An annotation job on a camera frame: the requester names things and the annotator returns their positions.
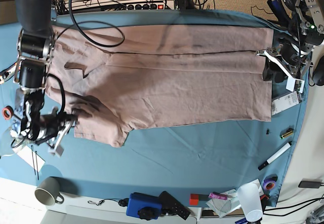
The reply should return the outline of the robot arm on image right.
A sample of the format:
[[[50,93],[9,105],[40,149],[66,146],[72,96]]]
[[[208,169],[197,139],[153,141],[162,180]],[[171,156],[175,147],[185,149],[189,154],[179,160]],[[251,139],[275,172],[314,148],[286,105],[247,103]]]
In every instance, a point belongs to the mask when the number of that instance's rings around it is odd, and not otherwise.
[[[266,58],[263,80],[286,81],[286,89],[302,93],[310,55],[323,46],[323,0],[275,0],[268,5],[285,32],[275,34],[276,46],[257,51]]]

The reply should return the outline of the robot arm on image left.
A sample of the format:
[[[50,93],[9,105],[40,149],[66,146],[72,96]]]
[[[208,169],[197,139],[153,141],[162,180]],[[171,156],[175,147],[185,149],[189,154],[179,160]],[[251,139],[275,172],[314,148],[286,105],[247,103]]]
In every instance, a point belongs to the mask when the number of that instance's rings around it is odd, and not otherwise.
[[[136,129],[228,120],[271,121],[264,80],[274,31],[241,25],[183,24],[63,30],[52,0],[16,0],[22,29],[14,81],[17,153],[46,143],[60,155],[75,137],[121,147]]]

